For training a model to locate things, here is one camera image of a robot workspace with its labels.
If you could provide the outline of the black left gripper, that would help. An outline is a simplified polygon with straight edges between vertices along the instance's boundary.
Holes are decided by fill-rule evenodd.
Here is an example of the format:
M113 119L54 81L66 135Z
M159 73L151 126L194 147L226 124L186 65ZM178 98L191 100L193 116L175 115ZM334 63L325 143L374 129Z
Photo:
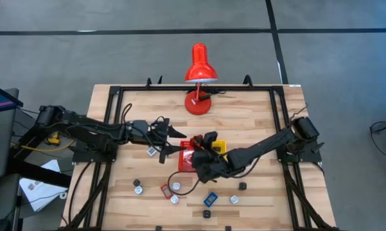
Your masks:
M167 136L171 138L186 138L187 136L169 126L169 119L163 118L149 124L145 120L127 122L128 140L133 144L148 145L159 152L159 163L164 163L166 156L186 149L183 146L170 146Z

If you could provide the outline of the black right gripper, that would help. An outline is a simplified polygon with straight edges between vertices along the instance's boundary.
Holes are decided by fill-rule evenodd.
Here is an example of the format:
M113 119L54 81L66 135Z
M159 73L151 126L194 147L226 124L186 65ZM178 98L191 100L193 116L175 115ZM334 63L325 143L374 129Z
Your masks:
M218 154L212 150L212 143L217 140L216 131L208 132L204 135L204 149L202 148L203 136L191 138L192 167L196 170L198 179L202 183L216 180L217 178L230 178L231 166L229 163L229 152Z

